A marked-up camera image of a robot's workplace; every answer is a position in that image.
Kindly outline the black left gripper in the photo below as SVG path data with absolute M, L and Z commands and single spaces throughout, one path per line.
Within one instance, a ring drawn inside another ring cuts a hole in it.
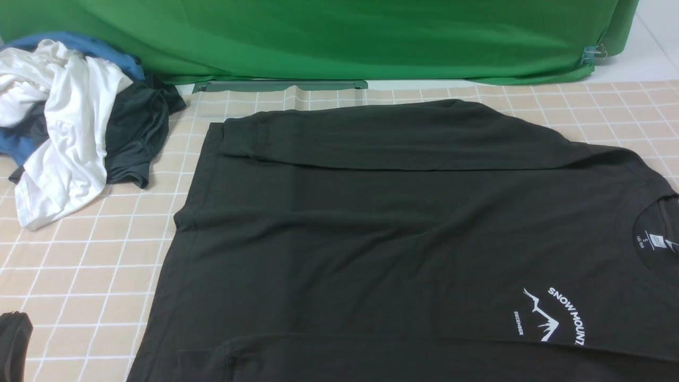
M 1 316 L 1 381 L 24 381 L 32 323 L 25 312 Z

